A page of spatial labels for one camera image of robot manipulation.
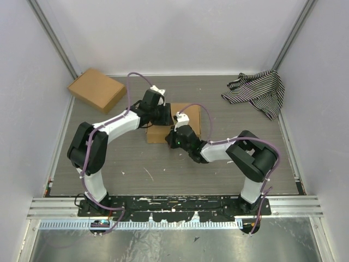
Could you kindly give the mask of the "brown cardboard box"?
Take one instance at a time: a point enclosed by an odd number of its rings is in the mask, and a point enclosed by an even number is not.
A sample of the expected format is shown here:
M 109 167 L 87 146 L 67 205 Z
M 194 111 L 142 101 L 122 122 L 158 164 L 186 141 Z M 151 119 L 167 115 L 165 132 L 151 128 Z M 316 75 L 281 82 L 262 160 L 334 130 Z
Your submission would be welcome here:
M 89 68 L 68 86 L 77 99 L 107 114 L 126 95 L 124 84 L 102 72 Z
M 172 112 L 179 112 L 188 103 L 171 103 Z M 189 126 L 196 135 L 201 137 L 201 109 L 198 105 L 192 105 L 183 111 L 189 117 Z M 171 126 L 151 126 L 146 131 L 149 144 L 166 144 L 165 137 L 170 133 Z

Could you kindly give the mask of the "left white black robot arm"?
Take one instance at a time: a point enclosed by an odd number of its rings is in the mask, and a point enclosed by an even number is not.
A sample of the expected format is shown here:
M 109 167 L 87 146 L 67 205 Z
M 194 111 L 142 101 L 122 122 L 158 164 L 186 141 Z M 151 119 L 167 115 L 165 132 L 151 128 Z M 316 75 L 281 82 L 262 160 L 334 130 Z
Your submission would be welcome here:
M 165 92 L 153 85 L 141 100 L 121 114 L 104 122 L 83 122 L 78 126 L 67 157 L 80 174 L 85 201 L 96 216 L 102 217 L 117 210 L 111 207 L 101 173 L 108 144 L 127 132 L 147 125 L 171 125 L 171 104 L 165 101 Z

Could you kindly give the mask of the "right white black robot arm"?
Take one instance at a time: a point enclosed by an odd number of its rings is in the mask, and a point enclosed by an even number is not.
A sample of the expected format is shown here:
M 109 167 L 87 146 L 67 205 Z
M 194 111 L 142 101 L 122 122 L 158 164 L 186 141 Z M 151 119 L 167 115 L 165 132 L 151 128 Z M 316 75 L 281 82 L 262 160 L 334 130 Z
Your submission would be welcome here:
M 262 191 L 271 172 L 280 162 L 279 150 L 248 130 L 242 131 L 234 138 L 205 141 L 200 139 L 189 125 L 184 125 L 179 128 L 172 127 L 165 141 L 172 149 L 183 149 L 196 163 L 233 161 L 245 175 L 238 206 L 248 216 L 259 209 Z

